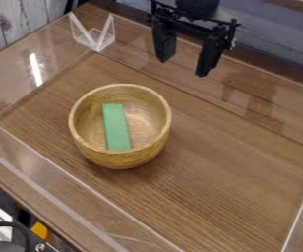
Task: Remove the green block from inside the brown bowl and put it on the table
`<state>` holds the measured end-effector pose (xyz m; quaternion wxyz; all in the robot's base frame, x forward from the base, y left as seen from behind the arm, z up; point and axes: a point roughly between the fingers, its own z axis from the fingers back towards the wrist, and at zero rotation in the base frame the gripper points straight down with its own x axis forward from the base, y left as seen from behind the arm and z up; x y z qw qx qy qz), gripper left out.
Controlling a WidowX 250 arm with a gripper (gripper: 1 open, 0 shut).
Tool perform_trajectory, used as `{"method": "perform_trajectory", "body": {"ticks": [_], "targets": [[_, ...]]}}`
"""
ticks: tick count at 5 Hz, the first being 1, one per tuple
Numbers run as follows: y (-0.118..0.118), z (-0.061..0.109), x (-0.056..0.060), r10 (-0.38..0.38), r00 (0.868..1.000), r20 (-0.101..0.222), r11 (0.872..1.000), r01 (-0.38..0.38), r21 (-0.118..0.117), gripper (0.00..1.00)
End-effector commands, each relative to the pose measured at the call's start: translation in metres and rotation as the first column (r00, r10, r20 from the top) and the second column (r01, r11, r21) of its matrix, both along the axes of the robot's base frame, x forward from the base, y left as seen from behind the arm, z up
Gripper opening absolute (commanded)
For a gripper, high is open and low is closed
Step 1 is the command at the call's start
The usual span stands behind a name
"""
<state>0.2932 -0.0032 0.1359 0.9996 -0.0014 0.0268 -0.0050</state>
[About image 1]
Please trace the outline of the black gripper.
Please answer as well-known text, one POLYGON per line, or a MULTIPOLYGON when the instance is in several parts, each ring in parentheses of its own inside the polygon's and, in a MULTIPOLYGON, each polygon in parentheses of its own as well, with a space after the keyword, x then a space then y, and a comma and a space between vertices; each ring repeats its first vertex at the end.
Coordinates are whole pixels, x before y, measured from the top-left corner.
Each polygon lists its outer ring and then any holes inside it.
POLYGON ((220 7, 220 0, 150 0, 156 55, 165 63, 177 52, 177 33, 173 28, 196 37, 209 35, 203 41, 196 75, 204 77, 216 68, 223 51, 235 47, 240 21, 220 7))

